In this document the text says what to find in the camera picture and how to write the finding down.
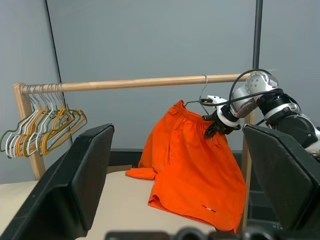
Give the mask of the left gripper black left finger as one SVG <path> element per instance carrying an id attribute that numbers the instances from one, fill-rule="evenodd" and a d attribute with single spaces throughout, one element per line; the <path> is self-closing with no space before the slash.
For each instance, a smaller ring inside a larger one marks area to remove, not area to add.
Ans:
<path id="1" fill-rule="evenodd" d="M 37 182 L 2 240 L 75 240 L 92 228 L 105 185 L 111 123 L 80 134 Z"/>

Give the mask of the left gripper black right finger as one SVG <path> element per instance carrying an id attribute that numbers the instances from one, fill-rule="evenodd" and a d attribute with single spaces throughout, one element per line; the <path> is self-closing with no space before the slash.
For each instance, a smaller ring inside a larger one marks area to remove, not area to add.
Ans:
<path id="1" fill-rule="evenodd" d="M 247 124 L 243 134 L 264 195 L 285 230 L 320 229 L 320 163 L 290 135 Z"/>

